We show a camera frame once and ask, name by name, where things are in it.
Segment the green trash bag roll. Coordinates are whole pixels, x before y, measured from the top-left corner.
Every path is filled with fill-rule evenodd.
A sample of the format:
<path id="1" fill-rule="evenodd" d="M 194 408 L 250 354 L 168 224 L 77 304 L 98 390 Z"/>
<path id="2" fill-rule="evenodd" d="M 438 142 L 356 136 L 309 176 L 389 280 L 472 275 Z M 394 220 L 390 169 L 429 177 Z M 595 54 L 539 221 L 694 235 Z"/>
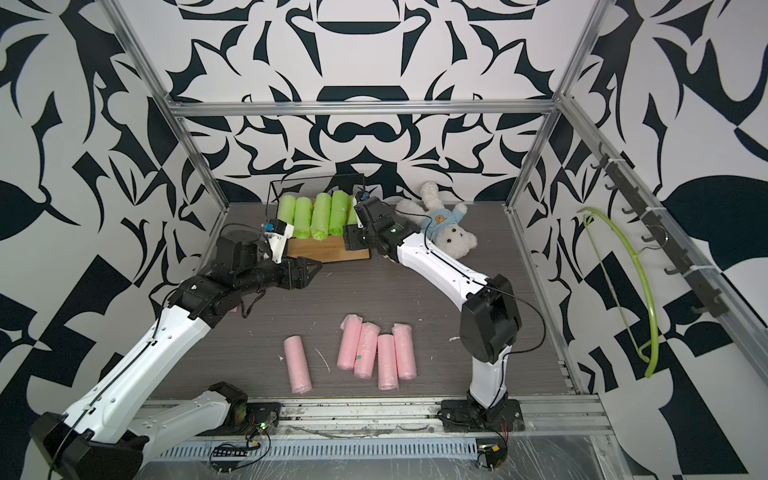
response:
<path id="1" fill-rule="evenodd" d="M 294 212 L 294 236 L 298 239 L 308 239 L 311 236 L 311 220 L 313 202 L 311 198 L 296 199 Z"/>
<path id="2" fill-rule="evenodd" d="M 278 201 L 277 219 L 293 225 L 295 220 L 297 198 L 292 194 L 284 194 Z"/>
<path id="3" fill-rule="evenodd" d="M 347 224 L 349 206 L 349 194 L 343 190 L 336 190 L 332 195 L 329 219 L 329 234 L 331 236 L 343 235 L 344 227 Z"/>
<path id="4" fill-rule="evenodd" d="M 310 233 L 314 240 L 324 241 L 328 237 L 331 206 L 332 197 L 328 193 L 316 196 L 310 223 Z"/>
<path id="5" fill-rule="evenodd" d="M 357 199 L 354 195 L 349 197 L 349 204 L 348 204 L 348 213 L 347 213 L 347 225 L 357 225 L 358 224 L 358 217 L 355 210 L 355 206 L 357 205 Z"/>

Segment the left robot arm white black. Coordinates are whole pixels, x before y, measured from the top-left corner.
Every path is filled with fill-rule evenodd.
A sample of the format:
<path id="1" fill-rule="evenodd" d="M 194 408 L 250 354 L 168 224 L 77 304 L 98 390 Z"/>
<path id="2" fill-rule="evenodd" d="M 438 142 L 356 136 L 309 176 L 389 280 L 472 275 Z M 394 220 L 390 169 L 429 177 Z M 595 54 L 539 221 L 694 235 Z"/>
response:
<path id="1" fill-rule="evenodd" d="M 322 264 L 285 255 L 287 235 L 239 225 L 221 234 L 208 262 L 169 295 L 158 319 L 90 391 L 64 413 L 45 413 L 30 435 L 49 474 L 132 479 L 149 462 L 200 433 L 238 425 L 247 397 L 226 382 L 141 418 L 139 410 L 178 361 L 244 297 L 303 289 Z"/>

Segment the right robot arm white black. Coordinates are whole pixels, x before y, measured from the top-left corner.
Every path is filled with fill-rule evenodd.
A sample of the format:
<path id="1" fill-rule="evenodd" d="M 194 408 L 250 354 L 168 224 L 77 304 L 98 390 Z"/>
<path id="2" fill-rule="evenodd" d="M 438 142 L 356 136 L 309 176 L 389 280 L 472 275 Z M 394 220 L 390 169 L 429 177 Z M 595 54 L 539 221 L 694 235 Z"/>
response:
<path id="1" fill-rule="evenodd" d="M 353 211 L 357 221 L 344 227 L 345 248 L 378 251 L 421 275 L 453 303 L 460 312 L 459 339 L 472 357 L 469 406 L 483 414 L 502 409 L 508 398 L 508 361 L 514 355 L 538 350 L 547 339 L 540 309 L 515 295 L 506 277 L 489 277 L 450 257 L 428 237 L 427 226 L 410 220 L 410 213 L 366 194 L 359 197 Z M 522 329 L 520 304 L 538 315 L 542 336 L 535 346 L 516 350 L 514 344 Z"/>

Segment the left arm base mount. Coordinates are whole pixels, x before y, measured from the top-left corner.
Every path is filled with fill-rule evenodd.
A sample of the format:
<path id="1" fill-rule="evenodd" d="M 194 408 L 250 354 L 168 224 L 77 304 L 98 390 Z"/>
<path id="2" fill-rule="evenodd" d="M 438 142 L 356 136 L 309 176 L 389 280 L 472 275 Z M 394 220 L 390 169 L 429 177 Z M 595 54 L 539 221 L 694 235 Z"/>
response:
<path id="1" fill-rule="evenodd" d="M 281 408 L 280 402 L 235 400 L 224 423 L 201 436 L 243 436 L 264 427 L 270 430 L 279 423 Z"/>

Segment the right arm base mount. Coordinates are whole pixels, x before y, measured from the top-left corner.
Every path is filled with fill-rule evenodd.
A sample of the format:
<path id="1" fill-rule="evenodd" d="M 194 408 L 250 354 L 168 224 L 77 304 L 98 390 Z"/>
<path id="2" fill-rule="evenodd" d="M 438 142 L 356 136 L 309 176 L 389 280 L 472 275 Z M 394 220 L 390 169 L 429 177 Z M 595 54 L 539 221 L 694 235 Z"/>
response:
<path id="1" fill-rule="evenodd" d="M 520 402 L 504 393 L 491 408 L 482 407 L 470 394 L 465 399 L 443 400 L 436 413 L 448 432 L 517 433 L 526 430 Z"/>

